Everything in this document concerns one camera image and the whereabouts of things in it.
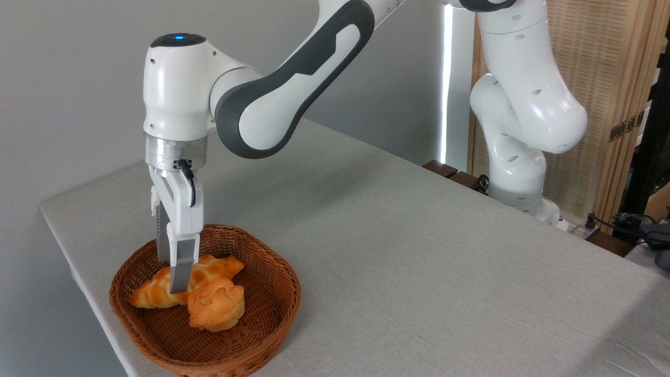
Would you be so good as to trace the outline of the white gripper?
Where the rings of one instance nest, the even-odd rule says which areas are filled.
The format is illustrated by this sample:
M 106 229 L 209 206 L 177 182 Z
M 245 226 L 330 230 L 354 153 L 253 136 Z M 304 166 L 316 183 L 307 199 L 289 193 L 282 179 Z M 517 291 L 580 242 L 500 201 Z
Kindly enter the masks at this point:
M 187 291 L 204 228 L 203 186 L 180 170 L 149 167 L 159 263 L 170 263 L 170 293 Z

